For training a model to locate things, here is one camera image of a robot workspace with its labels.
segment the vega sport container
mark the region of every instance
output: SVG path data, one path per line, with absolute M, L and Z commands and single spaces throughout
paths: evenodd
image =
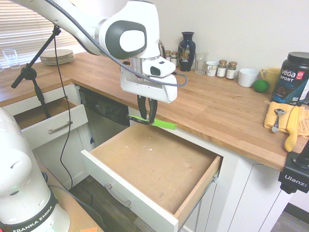
M 272 101 L 301 106 L 309 90 L 309 53 L 290 52 L 281 67 Z

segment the green object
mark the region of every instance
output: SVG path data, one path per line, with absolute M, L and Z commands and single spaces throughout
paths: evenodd
M 134 116 L 134 115 L 128 115 L 128 116 L 134 117 L 134 118 L 141 120 L 141 121 L 148 122 L 148 120 L 143 119 L 142 117 L 139 117 L 139 116 Z M 162 127 L 162 128 L 171 129 L 171 130 L 175 130 L 177 128 L 177 124 L 174 124 L 174 123 L 171 123 L 171 122 L 165 122 L 165 121 L 162 121 L 162 120 L 159 120 L 159 119 L 154 119 L 154 122 L 153 122 L 152 125 L 155 126 L 155 127 Z
M 253 88 L 258 93 L 264 93 L 268 90 L 269 84 L 267 81 L 261 79 L 255 81 L 255 83 L 253 84 Z

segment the floor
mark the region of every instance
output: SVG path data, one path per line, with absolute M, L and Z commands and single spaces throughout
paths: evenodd
M 102 225 L 104 232 L 155 232 L 91 176 L 74 186 L 70 192 L 101 215 L 104 225 L 98 216 L 83 207 L 98 225 Z
M 309 232 L 309 225 L 283 212 L 271 232 Z
M 115 200 L 91 176 L 74 186 L 70 192 L 101 215 L 104 223 L 101 227 L 104 232 L 155 232 L 136 214 Z M 98 216 L 89 209 L 84 209 L 98 225 L 102 224 Z M 304 211 L 301 215 L 305 217 L 302 220 L 307 222 L 309 214 Z M 309 232 L 309 225 L 303 221 L 283 212 L 271 232 Z

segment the black dishwasher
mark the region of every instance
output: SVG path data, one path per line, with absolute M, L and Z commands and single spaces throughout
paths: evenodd
M 95 147 L 130 126 L 126 105 L 83 87 L 79 92 Z

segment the jar lid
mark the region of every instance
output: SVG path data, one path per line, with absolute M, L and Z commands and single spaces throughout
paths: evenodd
M 309 53 L 308 52 L 290 52 L 288 59 L 300 64 L 309 64 Z

